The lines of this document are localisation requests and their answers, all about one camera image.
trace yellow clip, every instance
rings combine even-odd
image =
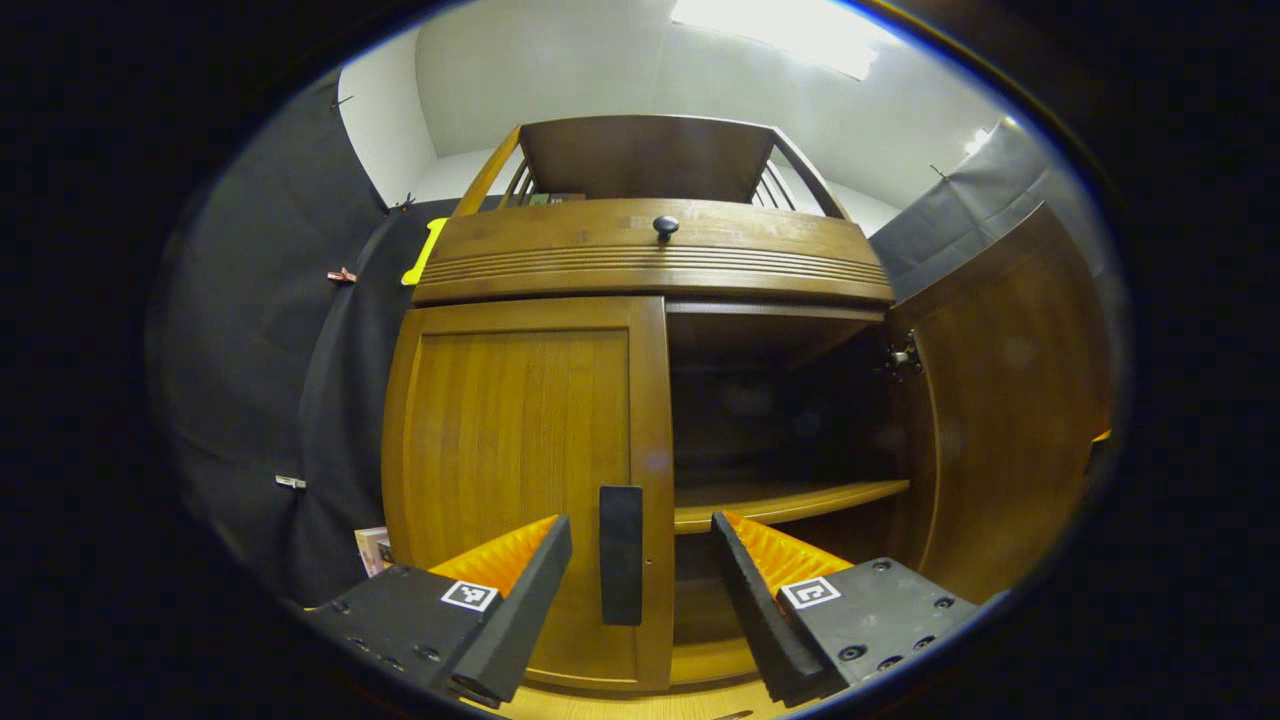
[[[431,255],[431,249],[435,247],[435,240],[440,237],[440,229],[448,218],[436,218],[430,223],[426,223],[426,229],[430,231],[426,234],[426,242],[422,243],[422,251],[417,254],[417,263],[408,269],[403,275],[401,275],[401,284],[416,286],[417,281],[422,278],[422,268],[426,266],[426,259]]]

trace wooden drawer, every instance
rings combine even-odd
[[[680,231],[659,243],[653,220]],[[451,219],[415,305],[567,293],[671,292],[893,301],[854,223],[712,200],[588,200]]]

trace wooden floor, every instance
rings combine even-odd
[[[797,706],[794,710],[805,707]],[[552,691],[545,685],[524,685],[509,703],[498,710],[512,720],[764,720],[788,712],[781,702],[771,702],[760,679],[728,687],[703,687],[648,697],[579,696]]]

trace white wall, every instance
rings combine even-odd
[[[338,99],[351,97],[338,108],[347,136],[388,206],[403,202],[435,161],[417,94],[417,33],[415,27],[392,37],[347,63],[338,78]]]
[[[417,190],[413,191],[413,197],[421,202],[428,200],[445,200],[452,197],[462,197],[462,193],[467,191],[471,186],[471,181],[475,179],[476,173],[484,167],[489,156],[493,155],[493,149],[477,150],[475,152],[460,152],[457,155],[449,155],[448,158],[440,158],[435,163],[428,165],[426,172],[417,182]],[[489,195],[502,195],[507,190],[507,183],[511,182],[511,176],[516,173],[516,168],[520,167],[520,160],[522,155],[520,149],[512,152],[507,164],[498,173],[498,179],[494,181],[493,186],[489,188]],[[810,213],[813,215],[822,215],[822,209],[818,208],[818,202],[813,199],[813,195],[808,192],[804,187],[804,182],[800,181],[800,176],[795,170],[786,165],[778,165],[778,173],[782,174],[783,182],[787,183],[787,188],[791,190],[791,195],[796,202],[796,210],[801,213]],[[863,228],[863,234],[870,237],[870,234],[878,231],[884,223],[890,222],[901,210],[893,208],[886,202],[881,202],[874,197],[863,195],[856,190],[847,188],[842,184],[836,184],[827,181],[827,186],[831,192],[840,200],[840,204],[849,213],[849,217]]]

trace drawer knob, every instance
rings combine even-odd
[[[653,229],[658,231],[658,242],[671,240],[671,233],[680,229],[680,220],[671,215],[659,215],[653,220]]]

